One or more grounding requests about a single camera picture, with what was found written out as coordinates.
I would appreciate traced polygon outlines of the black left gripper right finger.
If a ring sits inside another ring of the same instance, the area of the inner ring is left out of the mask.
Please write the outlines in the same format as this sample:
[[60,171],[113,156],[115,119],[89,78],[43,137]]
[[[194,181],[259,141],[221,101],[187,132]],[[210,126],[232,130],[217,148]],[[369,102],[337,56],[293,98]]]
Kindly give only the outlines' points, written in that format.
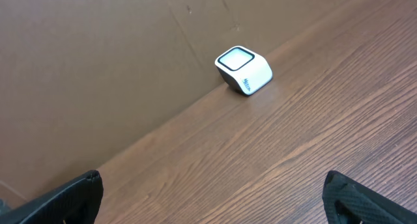
[[323,204],[331,224],[416,224],[416,214],[337,172],[329,171]]

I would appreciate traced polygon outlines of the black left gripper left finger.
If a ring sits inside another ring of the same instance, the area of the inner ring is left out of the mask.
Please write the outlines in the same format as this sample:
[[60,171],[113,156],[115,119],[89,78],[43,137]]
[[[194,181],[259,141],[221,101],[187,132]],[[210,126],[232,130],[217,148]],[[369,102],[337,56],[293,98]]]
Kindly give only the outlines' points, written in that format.
[[2,214],[1,224],[91,224],[98,215],[103,194],[100,173],[90,170]]

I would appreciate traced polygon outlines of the white barcode scanner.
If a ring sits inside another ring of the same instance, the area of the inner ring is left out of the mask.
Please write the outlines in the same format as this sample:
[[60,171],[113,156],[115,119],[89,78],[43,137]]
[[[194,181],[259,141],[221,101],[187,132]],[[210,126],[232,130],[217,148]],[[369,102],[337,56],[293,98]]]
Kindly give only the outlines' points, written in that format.
[[244,96],[254,94],[273,77],[266,59],[243,46],[228,49],[214,64],[224,81]]

